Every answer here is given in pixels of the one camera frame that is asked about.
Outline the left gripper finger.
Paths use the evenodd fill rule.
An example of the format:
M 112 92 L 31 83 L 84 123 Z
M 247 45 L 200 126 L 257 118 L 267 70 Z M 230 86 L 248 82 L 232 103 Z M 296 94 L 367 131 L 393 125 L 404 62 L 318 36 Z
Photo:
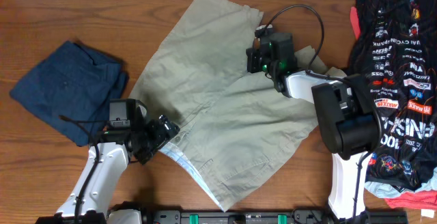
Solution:
M 139 163 L 144 165 L 167 143 L 166 139 L 145 139 L 139 143 Z
M 167 139 L 172 139 L 179 133 L 180 127 L 173 123 L 167 116 L 161 115 L 158 120 L 164 126 Z

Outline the khaki beige shorts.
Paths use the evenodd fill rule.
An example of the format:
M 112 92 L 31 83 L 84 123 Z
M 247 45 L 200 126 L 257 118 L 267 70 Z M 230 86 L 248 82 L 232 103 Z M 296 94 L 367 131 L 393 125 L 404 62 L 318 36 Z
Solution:
M 262 17 L 228 0 L 193 0 L 130 93 L 152 117 L 179 126 L 162 153 L 224 211 L 275 174 L 318 124 L 311 103 L 247 72 Z

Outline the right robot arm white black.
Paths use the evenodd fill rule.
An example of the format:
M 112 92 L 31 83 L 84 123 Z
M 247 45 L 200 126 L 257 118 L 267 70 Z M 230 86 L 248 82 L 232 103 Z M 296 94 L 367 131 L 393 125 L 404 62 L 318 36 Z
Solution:
M 382 130 L 364 78 L 299 70 L 286 50 L 252 47 L 246 55 L 248 72 L 264 72 L 284 96 L 313 104 L 322 141 L 333 157 L 331 218 L 337 223 L 364 223 L 363 170 Z

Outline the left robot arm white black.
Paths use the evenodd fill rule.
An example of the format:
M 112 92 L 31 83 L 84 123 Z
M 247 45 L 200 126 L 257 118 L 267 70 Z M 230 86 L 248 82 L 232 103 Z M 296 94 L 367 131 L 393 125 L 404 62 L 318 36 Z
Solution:
M 111 209 L 117 183 L 131 163 L 144 165 L 180 128 L 166 116 L 157 120 L 146 117 L 115 118 L 107 129 L 92 139 L 88 159 L 68 199 L 52 216 L 42 216 L 37 223 L 147 223 L 147 213 L 130 202 Z

